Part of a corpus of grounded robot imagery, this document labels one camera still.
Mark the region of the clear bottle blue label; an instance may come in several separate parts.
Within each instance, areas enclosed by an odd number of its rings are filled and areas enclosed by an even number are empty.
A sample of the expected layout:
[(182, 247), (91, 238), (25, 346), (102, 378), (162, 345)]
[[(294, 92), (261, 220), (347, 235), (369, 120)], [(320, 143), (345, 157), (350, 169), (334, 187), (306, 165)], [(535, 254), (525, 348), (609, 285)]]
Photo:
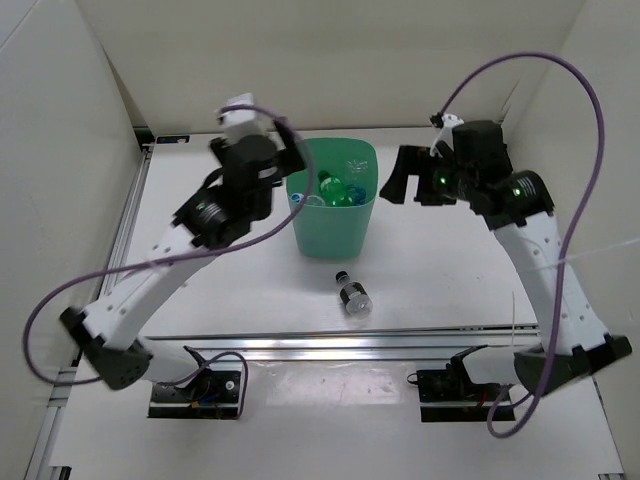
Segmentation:
[(362, 206), (367, 203), (367, 193), (364, 186), (360, 184), (348, 184), (346, 189), (353, 206)]
[(303, 193), (293, 193), (290, 195), (290, 200), (294, 203), (300, 203), (302, 200), (306, 200), (305, 204), (310, 206), (324, 207), (326, 205), (324, 199), (318, 195), (305, 195)]

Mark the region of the clear bottle white cap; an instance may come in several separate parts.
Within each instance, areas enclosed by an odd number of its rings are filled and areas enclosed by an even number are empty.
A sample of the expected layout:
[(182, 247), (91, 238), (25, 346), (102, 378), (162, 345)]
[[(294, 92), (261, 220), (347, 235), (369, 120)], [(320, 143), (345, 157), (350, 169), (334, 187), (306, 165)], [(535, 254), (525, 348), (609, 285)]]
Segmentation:
[(345, 163), (345, 180), (348, 184), (366, 183), (370, 168), (366, 158), (354, 157)]

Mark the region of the green plastic soda bottle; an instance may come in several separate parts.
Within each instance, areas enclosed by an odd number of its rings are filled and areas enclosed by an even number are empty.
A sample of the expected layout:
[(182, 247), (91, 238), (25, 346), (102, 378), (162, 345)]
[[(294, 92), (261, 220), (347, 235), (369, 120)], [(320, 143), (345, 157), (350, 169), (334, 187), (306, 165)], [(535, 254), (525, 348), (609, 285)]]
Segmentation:
[(336, 176), (326, 170), (318, 173), (319, 193), (328, 207), (351, 207), (353, 197), (347, 186)]

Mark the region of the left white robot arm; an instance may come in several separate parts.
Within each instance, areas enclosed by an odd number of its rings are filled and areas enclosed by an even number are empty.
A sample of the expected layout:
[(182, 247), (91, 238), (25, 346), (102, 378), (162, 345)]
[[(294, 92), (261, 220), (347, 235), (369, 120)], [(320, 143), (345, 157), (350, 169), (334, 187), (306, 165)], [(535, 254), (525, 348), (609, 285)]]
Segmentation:
[(253, 223), (268, 218), (273, 190), (304, 170), (303, 157), (283, 118), (272, 118), (279, 143), (260, 122), (264, 109), (250, 93), (221, 109), (222, 136), (210, 143), (220, 166), (173, 214), (146, 261), (132, 267), (100, 299), (68, 308), (60, 321), (100, 379), (112, 390), (139, 380), (175, 386), (188, 400), (206, 395), (207, 362), (188, 347), (141, 336), (154, 313), (193, 275), (238, 248)]

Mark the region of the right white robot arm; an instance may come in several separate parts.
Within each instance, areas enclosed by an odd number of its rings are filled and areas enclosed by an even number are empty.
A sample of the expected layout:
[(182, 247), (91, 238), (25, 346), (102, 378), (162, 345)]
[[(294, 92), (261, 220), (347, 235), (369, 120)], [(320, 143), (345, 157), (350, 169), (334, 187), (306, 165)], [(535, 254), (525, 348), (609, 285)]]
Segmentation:
[(484, 219), (519, 276), (540, 337), (527, 349), (480, 346), (454, 355), (431, 382), (437, 394), (452, 391), (470, 400), (485, 386), (500, 385), (534, 392), (547, 360), (552, 367), (544, 391), (551, 393), (631, 355), (629, 340), (609, 333), (572, 267), (560, 262), (562, 241), (549, 191), (535, 172), (514, 170), (499, 124), (446, 116), (431, 147), (400, 146), (381, 198), (403, 203), (412, 176), (421, 205), (464, 201)]

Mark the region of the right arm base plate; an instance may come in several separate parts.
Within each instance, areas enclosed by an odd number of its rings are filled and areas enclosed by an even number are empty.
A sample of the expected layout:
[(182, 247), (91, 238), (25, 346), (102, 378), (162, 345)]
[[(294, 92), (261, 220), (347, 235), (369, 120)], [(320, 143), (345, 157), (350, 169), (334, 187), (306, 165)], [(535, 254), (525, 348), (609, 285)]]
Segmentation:
[(447, 370), (417, 370), (407, 382), (417, 388), (422, 423), (485, 423), (500, 387), (465, 388)]

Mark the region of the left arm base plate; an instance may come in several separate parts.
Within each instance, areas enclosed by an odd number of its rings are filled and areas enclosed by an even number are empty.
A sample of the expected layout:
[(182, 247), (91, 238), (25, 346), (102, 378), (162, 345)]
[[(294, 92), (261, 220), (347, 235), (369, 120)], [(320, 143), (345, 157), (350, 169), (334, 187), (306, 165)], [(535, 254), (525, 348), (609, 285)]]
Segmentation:
[(241, 410), (244, 373), (239, 362), (214, 365), (188, 385), (153, 385), (147, 417), (177, 420), (236, 420)]

